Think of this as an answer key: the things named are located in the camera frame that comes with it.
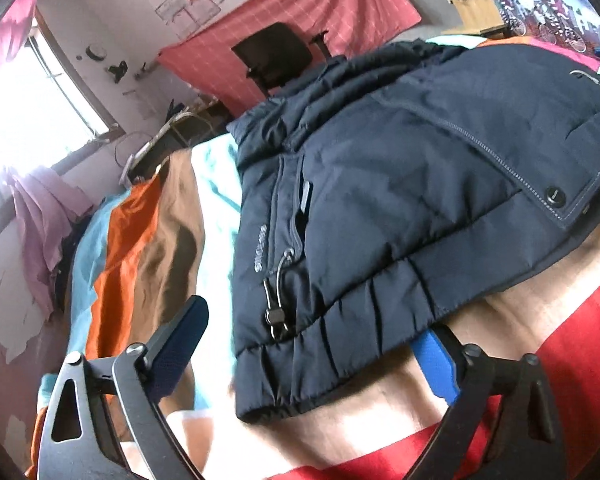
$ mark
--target jacket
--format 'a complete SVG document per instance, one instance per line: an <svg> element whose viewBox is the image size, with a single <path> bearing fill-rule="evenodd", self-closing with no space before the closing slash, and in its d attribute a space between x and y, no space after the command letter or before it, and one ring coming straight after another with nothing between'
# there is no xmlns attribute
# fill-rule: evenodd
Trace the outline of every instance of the jacket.
<svg viewBox="0 0 600 480"><path fill-rule="evenodd" d="M416 41L335 59L230 131L247 422L335 398L361 368L547 268L600 222L600 76L532 46Z"/></svg>

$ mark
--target picture of people riding bicycles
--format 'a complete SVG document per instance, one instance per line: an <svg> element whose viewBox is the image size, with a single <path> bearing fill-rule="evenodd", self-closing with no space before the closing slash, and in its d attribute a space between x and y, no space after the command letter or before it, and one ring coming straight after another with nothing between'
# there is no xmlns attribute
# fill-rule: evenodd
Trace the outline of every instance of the picture of people riding bicycles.
<svg viewBox="0 0 600 480"><path fill-rule="evenodd" d="M587 0L494 0L509 30L586 56L600 45L600 17Z"/></svg>

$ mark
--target cable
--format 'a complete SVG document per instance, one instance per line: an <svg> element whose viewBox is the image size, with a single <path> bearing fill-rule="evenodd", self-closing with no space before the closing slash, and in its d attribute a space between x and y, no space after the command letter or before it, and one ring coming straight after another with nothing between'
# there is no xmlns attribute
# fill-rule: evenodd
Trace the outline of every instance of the cable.
<svg viewBox="0 0 600 480"><path fill-rule="evenodd" d="M148 134L147 132L131 132L130 134L126 134L118 142L116 142L116 145L113 148L113 160L116 161L116 164L118 165L119 168L124 168L125 165L120 164L120 161L118 160L118 147L120 146L120 144L124 143L125 139L128 139L129 137L134 136L134 135L144 135L144 136L149 137L149 140L154 138L154 136L152 136L151 134Z"/></svg>

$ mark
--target window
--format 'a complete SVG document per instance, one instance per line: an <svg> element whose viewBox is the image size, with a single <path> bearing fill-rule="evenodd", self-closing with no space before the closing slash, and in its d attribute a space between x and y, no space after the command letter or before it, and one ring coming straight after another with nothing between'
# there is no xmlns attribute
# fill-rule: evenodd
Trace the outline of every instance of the window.
<svg viewBox="0 0 600 480"><path fill-rule="evenodd" d="M34 26L0 67L0 202L4 168L49 167L108 130Z"/></svg>

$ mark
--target bolt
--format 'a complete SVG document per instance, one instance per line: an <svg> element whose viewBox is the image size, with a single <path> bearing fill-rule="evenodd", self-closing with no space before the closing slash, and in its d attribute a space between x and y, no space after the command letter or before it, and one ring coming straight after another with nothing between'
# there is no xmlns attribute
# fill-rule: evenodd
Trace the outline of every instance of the bolt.
<svg viewBox="0 0 600 480"><path fill-rule="evenodd" d="M538 356L536 354L526 354L525 361L532 366L540 364L540 359L538 359Z"/></svg>
<svg viewBox="0 0 600 480"><path fill-rule="evenodd" d="M138 355L144 352L144 345L142 343L133 343L126 347L126 353L129 355Z"/></svg>
<svg viewBox="0 0 600 480"><path fill-rule="evenodd" d="M462 351L469 357L480 357L480 354L482 354L482 348L480 348L478 345L474 345L473 343L464 345Z"/></svg>
<svg viewBox="0 0 600 480"><path fill-rule="evenodd" d="M67 356L64 358L64 362L68 365L77 365L82 359L82 354L80 352L69 352Z"/></svg>

